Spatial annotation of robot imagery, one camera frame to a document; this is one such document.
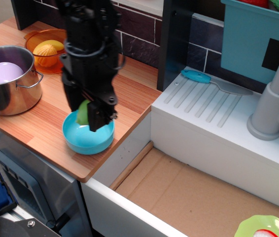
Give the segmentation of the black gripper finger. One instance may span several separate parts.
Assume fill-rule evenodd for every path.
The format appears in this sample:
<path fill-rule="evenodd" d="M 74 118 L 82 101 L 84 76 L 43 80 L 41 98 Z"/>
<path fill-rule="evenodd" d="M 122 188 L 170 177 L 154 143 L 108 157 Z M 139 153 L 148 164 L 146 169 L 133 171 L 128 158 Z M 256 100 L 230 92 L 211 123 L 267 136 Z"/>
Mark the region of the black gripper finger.
<path fill-rule="evenodd" d="M 88 103 L 87 113 L 89 128 L 92 132 L 96 132 L 117 118 L 115 105 L 107 104 L 98 99 Z"/>
<path fill-rule="evenodd" d="M 86 98 L 83 96 L 77 81 L 65 68 L 62 68 L 62 83 L 70 110 L 74 112 L 78 110 L 79 106 Z"/>

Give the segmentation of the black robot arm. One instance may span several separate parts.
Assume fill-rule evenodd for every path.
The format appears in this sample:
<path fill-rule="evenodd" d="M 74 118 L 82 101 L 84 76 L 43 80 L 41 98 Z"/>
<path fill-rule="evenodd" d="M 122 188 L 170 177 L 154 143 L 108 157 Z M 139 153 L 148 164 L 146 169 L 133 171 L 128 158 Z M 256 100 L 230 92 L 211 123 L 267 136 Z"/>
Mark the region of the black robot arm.
<path fill-rule="evenodd" d="M 125 63 L 114 34 L 121 15 L 109 0 L 58 0 L 56 5 L 67 33 L 60 58 L 66 98 L 72 111 L 89 100 L 84 115 L 95 132 L 117 117 L 112 81 Z"/>

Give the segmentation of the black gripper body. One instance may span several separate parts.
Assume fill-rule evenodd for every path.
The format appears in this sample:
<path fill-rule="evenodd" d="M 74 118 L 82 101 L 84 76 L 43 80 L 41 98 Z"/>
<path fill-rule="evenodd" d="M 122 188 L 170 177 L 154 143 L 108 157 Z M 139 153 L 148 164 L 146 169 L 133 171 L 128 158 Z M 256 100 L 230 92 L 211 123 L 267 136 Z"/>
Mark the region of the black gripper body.
<path fill-rule="evenodd" d="M 95 51 L 90 51 L 66 41 L 65 52 L 61 56 L 63 68 L 77 81 L 82 94 L 90 101 L 98 99 L 116 105 L 112 80 L 118 71 L 118 46 L 102 42 Z"/>

